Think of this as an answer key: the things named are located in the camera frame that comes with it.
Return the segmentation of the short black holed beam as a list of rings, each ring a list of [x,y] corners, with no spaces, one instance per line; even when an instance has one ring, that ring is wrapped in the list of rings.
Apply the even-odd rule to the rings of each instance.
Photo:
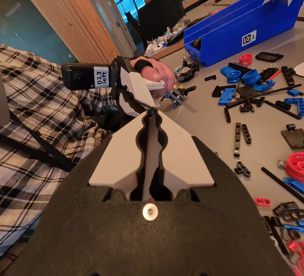
[[[287,110],[287,111],[291,110],[291,104],[280,101],[280,100],[276,101],[275,105],[284,109],[284,110]]]

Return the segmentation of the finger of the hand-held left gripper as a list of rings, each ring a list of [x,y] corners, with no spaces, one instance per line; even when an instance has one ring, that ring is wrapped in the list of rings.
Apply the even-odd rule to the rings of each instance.
[[[142,76],[138,72],[127,72],[127,70],[121,67],[120,80],[121,85],[128,89],[129,93],[133,95],[136,102],[149,108],[155,108],[155,103],[150,91],[148,90]]]
[[[141,114],[139,105],[130,93],[120,93],[119,105],[126,115],[137,117]]]

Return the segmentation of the black open frame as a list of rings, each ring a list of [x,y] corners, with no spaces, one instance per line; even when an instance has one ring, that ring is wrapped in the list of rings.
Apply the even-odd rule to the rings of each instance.
[[[236,85],[226,85],[226,86],[216,86],[215,89],[213,90],[212,92],[212,97],[213,98],[220,98],[223,91],[226,89],[226,88],[236,88]]]

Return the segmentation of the red short beam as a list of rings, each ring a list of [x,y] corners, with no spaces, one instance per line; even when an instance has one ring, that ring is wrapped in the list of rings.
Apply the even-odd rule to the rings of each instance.
[[[270,207],[272,205],[272,202],[268,198],[254,198],[254,203],[256,206],[259,207]]]

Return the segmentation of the red wheel rim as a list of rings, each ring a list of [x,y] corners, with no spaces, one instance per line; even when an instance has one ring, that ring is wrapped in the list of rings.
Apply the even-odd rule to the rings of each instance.
[[[291,178],[304,183],[304,153],[292,153],[286,161],[285,171]]]

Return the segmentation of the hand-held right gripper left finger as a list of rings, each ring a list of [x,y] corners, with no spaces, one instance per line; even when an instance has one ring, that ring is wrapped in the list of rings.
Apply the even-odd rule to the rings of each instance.
[[[149,112],[143,112],[114,133],[110,138],[89,185],[111,187],[130,195],[131,200],[143,199]]]

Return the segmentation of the long black axle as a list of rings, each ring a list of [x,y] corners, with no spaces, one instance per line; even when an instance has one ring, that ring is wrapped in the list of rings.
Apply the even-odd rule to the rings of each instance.
[[[301,87],[301,86],[302,86],[302,84],[296,84],[296,85],[292,85],[292,86],[288,86],[288,87],[284,87],[284,88],[279,88],[279,89],[276,89],[276,90],[271,90],[271,91],[259,93],[259,94],[252,95],[252,96],[246,96],[243,99],[251,99],[251,98],[256,98],[256,97],[259,97],[259,96],[267,96],[267,95],[277,93],[277,92],[281,92],[281,91],[289,91],[291,89],[295,89],[295,88],[298,88],[298,87]]]
[[[267,170],[265,167],[261,168],[261,171],[265,173],[269,178],[274,180],[276,183],[278,183],[283,189],[288,191],[290,194],[292,194],[295,198],[297,198],[301,203],[304,203],[304,197],[298,193],[296,190],[294,190],[292,187],[287,185],[285,182],[280,180],[278,177],[276,177],[273,173],[271,173],[269,170]]]

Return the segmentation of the black flat plate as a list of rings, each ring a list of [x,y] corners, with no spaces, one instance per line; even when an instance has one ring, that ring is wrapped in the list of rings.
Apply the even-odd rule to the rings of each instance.
[[[233,102],[227,104],[227,105],[226,105],[226,108],[230,109],[230,108],[239,106],[239,105],[241,105],[241,104],[243,104],[243,103],[245,103],[245,102],[246,102],[246,99],[238,99],[238,100],[236,100],[236,101],[233,101]]]

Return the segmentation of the long black holed beam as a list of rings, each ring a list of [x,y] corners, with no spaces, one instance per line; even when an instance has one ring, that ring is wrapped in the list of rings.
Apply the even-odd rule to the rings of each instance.
[[[234,157],[240,157],[240,144],[241,144],[241,123],[235,124],[235,136],[234,136]]]
[[[239,63],[228,63],[228,66],[234,70],[240,71],[242,74],[246,74],[247,72],[251,71],[251,68],[248,68],[245,65],[239,64]]]

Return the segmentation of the person's left forearm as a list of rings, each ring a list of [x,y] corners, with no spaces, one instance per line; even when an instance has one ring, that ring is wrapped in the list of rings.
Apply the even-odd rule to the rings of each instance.
[[[52,130],[94,126],[91,116],[116,114],[110,88],[68,90],[60,65],[1,44],[1,74],[8,107],[25,125]]]

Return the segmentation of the black three-hole connector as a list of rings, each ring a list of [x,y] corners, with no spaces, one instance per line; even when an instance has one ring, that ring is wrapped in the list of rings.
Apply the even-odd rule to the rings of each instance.
[[[249,99],[251,104],[256,105],[258,108],[261,107],[265,101],[265,97],[261,97],[261,98],[251,98]]]

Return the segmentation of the person's plaid shirt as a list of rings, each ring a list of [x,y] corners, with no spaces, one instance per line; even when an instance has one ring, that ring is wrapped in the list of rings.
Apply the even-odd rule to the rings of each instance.
[[[31,129],[14,115],[1,128],[1,257],[40,218],[68,172],[108,136],[90,120],[95,125],[79,131]]]

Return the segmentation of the red translucent rim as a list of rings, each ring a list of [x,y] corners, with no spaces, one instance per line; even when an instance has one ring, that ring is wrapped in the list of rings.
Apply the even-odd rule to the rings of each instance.
[[[244,54],[239,57],[239,64],[248,66],[252,63],[253,54]]]

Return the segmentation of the black tee connector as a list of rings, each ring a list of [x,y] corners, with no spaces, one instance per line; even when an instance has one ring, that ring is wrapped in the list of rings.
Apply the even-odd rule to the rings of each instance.
[[[234,168],[234,172],[237,175],[243,175],[246,178],[251,177],[251,172],[248,170],[248,168],[241,161],[237,161],[237,167]]]

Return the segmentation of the blue fender piece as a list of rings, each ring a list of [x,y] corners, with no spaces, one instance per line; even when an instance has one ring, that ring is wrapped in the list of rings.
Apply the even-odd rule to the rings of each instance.
[[[254,83],[252,86],[257,92],[262,93],[262,92],[267,92],[268,90],[273,88],[275,84],[276,82],[270,79],[263,84]]]

